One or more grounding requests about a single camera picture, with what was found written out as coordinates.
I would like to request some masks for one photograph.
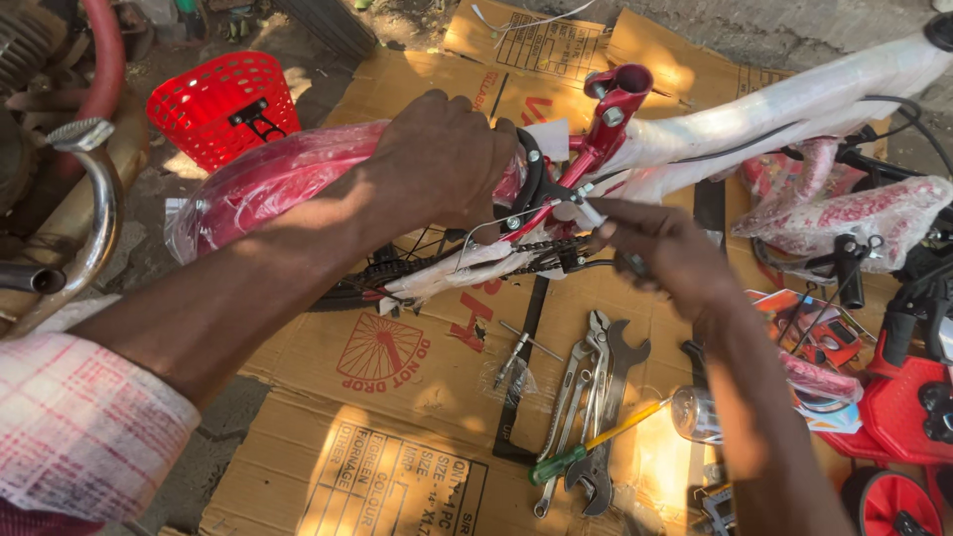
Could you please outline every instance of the training wheel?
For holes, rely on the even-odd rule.
[[[917,529],[943,535],[936,506],[919,484],[902,473],[862,467],[843,483],[841,500],[861,536],[912,536]]]

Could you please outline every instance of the green screwdriver handle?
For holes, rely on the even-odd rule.
[[[550,479],[559,476],[559,473],[566,470],[566,467],[585,457],[586,447],[584,444],[579,443],[562,454],[547,458],[530,469],[530,484],[546,484]]]

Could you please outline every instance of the bolt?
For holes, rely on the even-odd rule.
[[[599,100],[605,98],[605,88],[602,87],[602,84],[595,83],[592,85],[593,91],[596,92],[596,96]]]
[[[622,119],[624,118],[625,115],[618,106],[613,106],[609,110],[606,110],[602,113],[602,120],[605,121],[605,126],[607,127],[617,127],[618,125],[621,125]]]

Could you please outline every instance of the plaid shirt sleeve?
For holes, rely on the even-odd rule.
[[[23,510],[139,517],[199,421],[175,390],[94,342],[0,343],[0,498]]]

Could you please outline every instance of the bicycle chain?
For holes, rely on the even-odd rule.
[[[562,249],[564,247],[579,247],[589,243],[589,237],[591,235],[586,235],[583,237],[572,237],[564,238],[561,240],[545,240],[542,242],[530,242],[526,244],[517,245],[513,252],[514,253],[526,253],[526,252],[537,252],[544,251],[546,249]],[[375,281],[380,280],[392,280],[392,278],[400,278],[403,276],[410,275],[419,270],[423,270],[435,263],[434,258],[417,258],[414,260],[385,260],[365,268],[359,274],[355,274],[359,277],[358,281],[362,283],[368,283],[371,278]],[[559,264],[555,266],[527,266],[525,268],[519,268],[509,274],[504,275],[504,278],[509,276],[521,276],[524,274],[535,274],[537,272],[542,272],[544,270],[552,270],[558,268]]]

